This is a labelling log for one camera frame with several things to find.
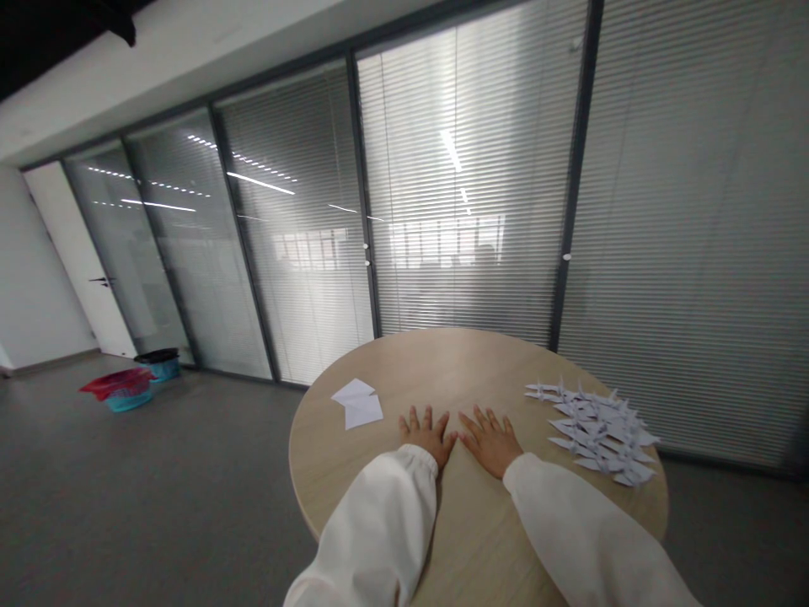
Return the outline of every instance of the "white door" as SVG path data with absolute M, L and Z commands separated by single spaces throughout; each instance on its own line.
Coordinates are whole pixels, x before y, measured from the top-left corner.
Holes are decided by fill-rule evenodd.
M 93 328 L 101 351 L 133 358 L 135 345 L 115 301 L 78 203 L 62 166 L 46 164 L 24 174 L 56 251 Z

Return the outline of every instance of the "white jacket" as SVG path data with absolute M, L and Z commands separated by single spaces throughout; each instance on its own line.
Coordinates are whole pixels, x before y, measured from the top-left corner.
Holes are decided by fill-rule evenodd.
M 349 487 L 284 605 L 407 605 L 436 520 L 435 459 L 403 445 Z M 598 489 L 534 454 L 503 484 L 545 570 L 578 605 L 698 605 L 660 544 Z

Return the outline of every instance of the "horizontal blinds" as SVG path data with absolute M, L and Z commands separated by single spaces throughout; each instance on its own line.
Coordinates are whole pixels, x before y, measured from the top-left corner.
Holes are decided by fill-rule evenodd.
M 176 347 L 181 362 L 193 363 L 121 143 L 91 148 L 67 158 L 65 166 L 138 353 Z
M 809 357 L 807 6 L 606 4 L 560 353 L 672 451 L 789 465 Z
M 358 62 L 384 334 L 547 343 L 586 16 L 524 3 Z
M 281 379 L 311 384 L 373 339 L 346 64 L 217 111 Z
M 136 133 L 128 145 L 144 198 L 155 203 L 147 211 L 197 363 L 271 378 L 207 111 Z

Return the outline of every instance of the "round table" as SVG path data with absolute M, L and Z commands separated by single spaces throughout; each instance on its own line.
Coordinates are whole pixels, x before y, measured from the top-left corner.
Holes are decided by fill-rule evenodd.
M 472 406 L 507 413 L 522 448 L 573 470 L 662 539 L 668 519 L 666 477 L 657 473 L 629 488 L 573 464 L 548 437 L 548 422 L 565 416 L 548 402 L 524 396 L 537 379 L 586 392 L 610 390 L 575 364 L 515 337 L 472 329 L 427 329 L 383 337 L 349 352 L 318 377 L 292 422 L 289 466 L 303 516 L 316 538 L 357 473 L 374 457 L 399 447 L 399 415 L 428 404 L 437 419 L 452 412 L 447 431 L 462 430 L 458 411 Z M 345 430 L 343 407 L 330 397 L 354 378 L 376 389 L 384 419 Z M 528 543 L 503 484 L 481 468 L 458 441 L 438 483 L 438 515 L 431 550 L 413 605 L 565 604 Z

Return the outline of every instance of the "plastic basket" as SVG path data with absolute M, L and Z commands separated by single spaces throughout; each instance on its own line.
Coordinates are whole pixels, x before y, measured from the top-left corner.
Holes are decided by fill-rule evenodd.
M 149 381 L 152 372 L 146 368 L 128 369 L 94 379 L 79 392 L 90 392 L 115 413 L 129 411 L 152 399 Z
M 148 368 L 153 375 L 152 383 L 158 384 L 179 375 L 177 348 L 155 350 L 135 357 L 135 362 Z

